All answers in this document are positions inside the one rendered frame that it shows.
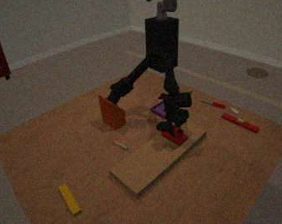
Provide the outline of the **yellow rectangular bar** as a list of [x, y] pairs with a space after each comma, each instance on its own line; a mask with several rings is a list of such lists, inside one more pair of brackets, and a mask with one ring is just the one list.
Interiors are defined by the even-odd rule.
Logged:
[[76, 216], [77, 214], [82, 213], [74, 197], [70, 193], [67, 185], [64, 184], [63, 186], [60, 186], [59, 189], [60, 189], [60, 192], [62, 193], [63, 198], [66, 200], [70, 210], [72, 211], [73, 215]]

